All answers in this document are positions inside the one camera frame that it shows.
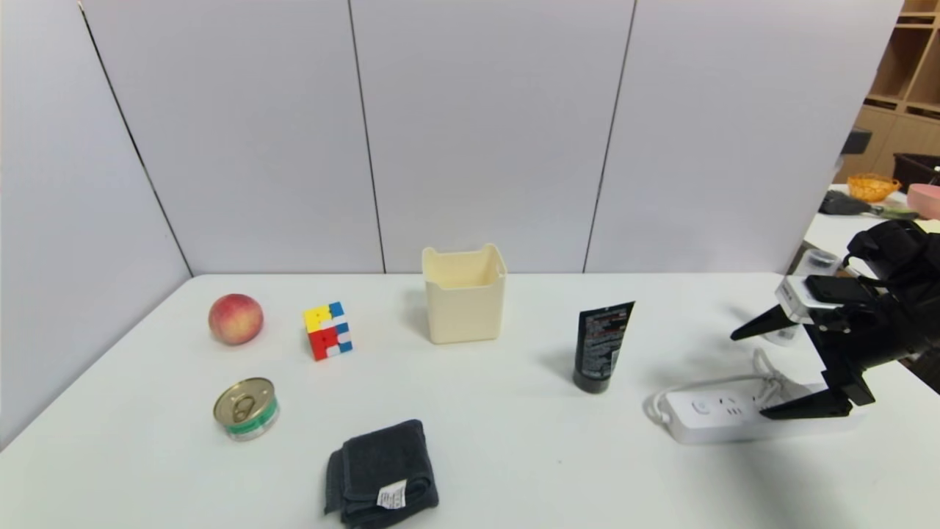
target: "cream plastic container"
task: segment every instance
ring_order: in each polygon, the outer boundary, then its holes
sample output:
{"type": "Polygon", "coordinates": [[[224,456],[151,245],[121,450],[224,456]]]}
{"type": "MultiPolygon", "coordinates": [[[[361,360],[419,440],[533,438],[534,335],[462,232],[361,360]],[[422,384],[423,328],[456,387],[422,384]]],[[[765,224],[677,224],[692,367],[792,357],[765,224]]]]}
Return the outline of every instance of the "cream plastic container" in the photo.
{"type": "Polygon", "coordinates": [[[506,264],[499,249],[421,252],[428,297],[428,327],[435,344],[492,340],[503,323],[506,264]]]}

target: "electrical outlet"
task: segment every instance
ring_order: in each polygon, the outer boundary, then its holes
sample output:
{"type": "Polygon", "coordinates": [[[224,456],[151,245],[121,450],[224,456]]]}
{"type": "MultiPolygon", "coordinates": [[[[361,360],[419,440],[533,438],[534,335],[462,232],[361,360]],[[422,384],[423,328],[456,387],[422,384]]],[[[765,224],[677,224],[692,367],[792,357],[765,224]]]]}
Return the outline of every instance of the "electrical outlet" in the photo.
{"type": "MultiPolygon", "coordinates": [[[[825,389],[824,384],[788,385],[787,400],[825,389]]],[[[668,393],[663,400],[669,421],[666,427],[676,441],[685,444],[750,441],[773,437],[840,432],[855,428],[865,416],[855,408],[848,417],[774,421],[760,410],[781,404],[775,396],[759,406],[760,384],[741,389],[692,390],[668,393]]]]}

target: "orange basket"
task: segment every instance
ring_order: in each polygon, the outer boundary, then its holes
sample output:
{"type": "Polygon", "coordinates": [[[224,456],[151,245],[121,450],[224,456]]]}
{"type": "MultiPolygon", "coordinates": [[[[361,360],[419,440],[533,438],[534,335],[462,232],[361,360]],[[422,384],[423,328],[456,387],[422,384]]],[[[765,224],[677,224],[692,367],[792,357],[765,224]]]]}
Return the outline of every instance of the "orange basket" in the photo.
{"type": "Polygon", "coordinates": [[[901,189],[901,182],[873,172],[849,177],[849,194],[865,202],[880,202],[901,189]]]}

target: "rubik's cube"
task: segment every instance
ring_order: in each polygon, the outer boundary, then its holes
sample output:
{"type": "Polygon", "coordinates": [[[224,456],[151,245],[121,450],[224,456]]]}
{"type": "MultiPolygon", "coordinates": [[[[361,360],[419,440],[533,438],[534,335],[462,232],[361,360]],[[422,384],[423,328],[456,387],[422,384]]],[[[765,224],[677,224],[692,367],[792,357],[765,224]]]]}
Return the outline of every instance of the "rubik's cube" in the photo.
{"type": "Polygon", "coordinates": [[[350,326],[338,301],[304,312],[306,334],[310,337],[313,360],[321,361],[353,350],[350,326]]]}

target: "plastic bin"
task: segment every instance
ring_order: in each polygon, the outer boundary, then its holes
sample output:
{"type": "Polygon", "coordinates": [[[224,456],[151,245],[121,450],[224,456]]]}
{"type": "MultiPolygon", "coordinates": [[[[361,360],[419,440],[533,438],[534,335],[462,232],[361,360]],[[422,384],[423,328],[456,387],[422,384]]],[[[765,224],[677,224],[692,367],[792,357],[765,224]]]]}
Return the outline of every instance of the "plastic bin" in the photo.
{"type": "Polygon", "coordinates": [[[495,245],[454,253],[424,248],[421,271],[432,342],[452,344],[499,336],[507,271],[495,245]]]}
{"type": "MultiPolygon", "coordinates": [[[[940,156],[894,154],[894,178],[901,182],[902,193],[907,193],[911,184],[929,184],[933,177],[940,177],[940,172],[933,170],[937,166],[940,166],[940,156]]],[[[934,183],[940,184],[940,178],[934,183]]]]}

